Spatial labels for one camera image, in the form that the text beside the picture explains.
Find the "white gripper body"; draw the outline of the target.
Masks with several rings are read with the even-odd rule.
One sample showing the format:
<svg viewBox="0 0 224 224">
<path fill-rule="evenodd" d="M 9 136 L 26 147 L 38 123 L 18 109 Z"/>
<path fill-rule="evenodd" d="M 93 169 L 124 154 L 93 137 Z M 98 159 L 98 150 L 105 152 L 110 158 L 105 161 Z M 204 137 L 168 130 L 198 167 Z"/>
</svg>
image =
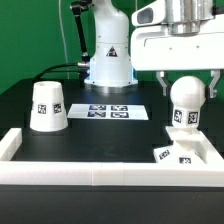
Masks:
<svg viewBox="0 0 224 224">
<path fill-rule="evenodd" d="M 195 35 L 169 35 L 165 25 L 136 29 L 131 61 L 137 71 L 224 68 L 224 22 L 206 22 Z"/>
</svg>

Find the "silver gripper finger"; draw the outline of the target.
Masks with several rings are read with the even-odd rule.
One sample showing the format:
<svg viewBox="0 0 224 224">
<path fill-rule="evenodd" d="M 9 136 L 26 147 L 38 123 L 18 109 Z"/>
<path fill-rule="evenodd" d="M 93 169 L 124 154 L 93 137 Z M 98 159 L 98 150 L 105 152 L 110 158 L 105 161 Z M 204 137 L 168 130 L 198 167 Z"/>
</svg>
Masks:
<svg viewBox="0 0 224 224">
<path fill-rule="evenodd" d="M 212 80 L 211 80 L 211 82 L 208 86 L 209 97 L 210 98 L 215 98 L 217 96 L 216 85 L 218 84 L 219 79 L 221 77 L 221 71 L 220 70 L 212 70 L 210 72 L 210 75 L 211 75 Z"/>
<path fill-rule="evenodd" d="M 167 73 L 165 71 L 157 71 L 156 78 L 162 87 L 163 95 L 167 96 L 168 95 L 168 86 L 169 86 L 169 82 L 167 80 Z"/>
</svg>

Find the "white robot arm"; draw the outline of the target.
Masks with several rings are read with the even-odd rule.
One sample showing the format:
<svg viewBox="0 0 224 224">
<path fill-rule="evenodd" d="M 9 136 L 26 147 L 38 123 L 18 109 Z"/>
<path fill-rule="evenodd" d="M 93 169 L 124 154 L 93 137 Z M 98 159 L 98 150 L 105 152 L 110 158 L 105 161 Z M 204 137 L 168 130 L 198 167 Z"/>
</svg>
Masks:
<svg viewBox="0 0 224 224">
<path fill-rule="evenodd" d="M 93 0 L 96 50 L 85 83 L 103 91 L 134 85 L 133 72 L 209 70 L 209 96 L 224 72 L 224 4 L 214 0 L 154 0 L 128 18 L 111 0 Z"/>
</svg>

